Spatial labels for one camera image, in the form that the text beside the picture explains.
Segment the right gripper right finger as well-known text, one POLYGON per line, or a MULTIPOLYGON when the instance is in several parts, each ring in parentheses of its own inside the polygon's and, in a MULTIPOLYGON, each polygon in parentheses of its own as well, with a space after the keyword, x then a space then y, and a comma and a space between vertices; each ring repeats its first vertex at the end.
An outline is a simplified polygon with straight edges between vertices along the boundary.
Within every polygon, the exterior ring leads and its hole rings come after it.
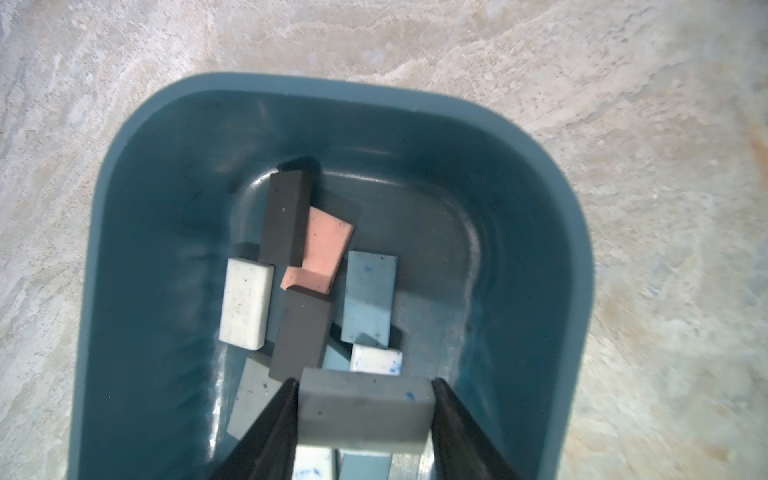
POLYGON ((451 386, 432 382, 436 405, 431 425, 438 479, 519 480, 451 386))

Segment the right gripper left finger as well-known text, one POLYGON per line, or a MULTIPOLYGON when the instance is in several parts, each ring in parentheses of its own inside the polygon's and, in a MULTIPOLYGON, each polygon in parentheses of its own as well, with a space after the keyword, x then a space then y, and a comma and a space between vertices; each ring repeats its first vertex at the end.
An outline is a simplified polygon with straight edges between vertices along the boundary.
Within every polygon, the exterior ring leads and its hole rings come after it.
POLYGON ((287 379, 210 479, 291 479, 299 382, 287 379))

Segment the white eraser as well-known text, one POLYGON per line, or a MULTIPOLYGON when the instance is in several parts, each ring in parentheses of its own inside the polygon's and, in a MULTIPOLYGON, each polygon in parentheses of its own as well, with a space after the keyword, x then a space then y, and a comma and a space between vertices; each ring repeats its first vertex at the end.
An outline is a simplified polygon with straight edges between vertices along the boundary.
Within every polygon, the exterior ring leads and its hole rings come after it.
POLYGON ((227 261, 219 340, 245 350, 266 339, 274 267, 243 258, 227 261))
POLYGON ((395 349, 382 349, 354 344, 350 360, 350 371, 377 375, 400 376, 403 353, 395 349))
POLYGON ((336 453, 327 447, 298 445, 292 480, 336 480, 336 453))

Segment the grey eraser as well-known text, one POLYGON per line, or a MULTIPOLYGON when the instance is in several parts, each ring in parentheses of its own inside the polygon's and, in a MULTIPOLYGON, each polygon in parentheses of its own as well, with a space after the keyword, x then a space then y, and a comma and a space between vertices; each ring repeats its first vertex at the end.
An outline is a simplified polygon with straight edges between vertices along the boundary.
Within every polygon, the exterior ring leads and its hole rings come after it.
POLYGON ((270 362, 260 351, 246 359, 227 426, 227 433, 237 440, 245 436, 282 386, 269 376, 270 362))
POLYGON ((307 368, 299 382, 298 442, 418 455, 435 406, 427 378, 307 368))

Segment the blue eraser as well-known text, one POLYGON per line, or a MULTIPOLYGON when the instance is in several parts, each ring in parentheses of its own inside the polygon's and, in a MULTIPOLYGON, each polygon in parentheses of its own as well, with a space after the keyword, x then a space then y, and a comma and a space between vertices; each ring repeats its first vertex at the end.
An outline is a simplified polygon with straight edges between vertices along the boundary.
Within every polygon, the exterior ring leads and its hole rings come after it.
POLYGON ((326 345, 322 369, 348 371, 350 368, 351 348, 333 338, 326 345))
POLYGON ((388 480, 392 455, 346 453, 341 462, 340 480, 388 480))
POLYGON ((341 340, 388 348, 398 258, 350 251, 341 340))

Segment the black eraser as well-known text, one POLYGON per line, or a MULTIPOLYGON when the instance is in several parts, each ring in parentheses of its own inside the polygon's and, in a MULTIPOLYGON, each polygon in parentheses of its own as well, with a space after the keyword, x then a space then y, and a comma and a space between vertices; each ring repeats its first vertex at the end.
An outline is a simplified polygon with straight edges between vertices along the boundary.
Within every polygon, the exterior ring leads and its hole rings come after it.
POLYGON ((303 262, 314 176, 305 170, 270 176, 258 260, 300 267, 303 262))
POLYGON ((285 291, 284 309, 269 377, 300 380, 305 368, 320 368, 332 323, 329 296, 300 286, 285 291))

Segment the pink eraser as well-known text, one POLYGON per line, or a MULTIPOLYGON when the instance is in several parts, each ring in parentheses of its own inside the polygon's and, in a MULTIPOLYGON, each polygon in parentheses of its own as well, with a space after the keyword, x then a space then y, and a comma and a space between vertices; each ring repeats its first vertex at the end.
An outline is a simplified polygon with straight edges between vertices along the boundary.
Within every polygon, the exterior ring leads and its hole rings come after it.
POLYGON ((329 294, 353 231, 353 224, 311 207, 302 265, 288 267, 280 287, 299 286, 329 294))

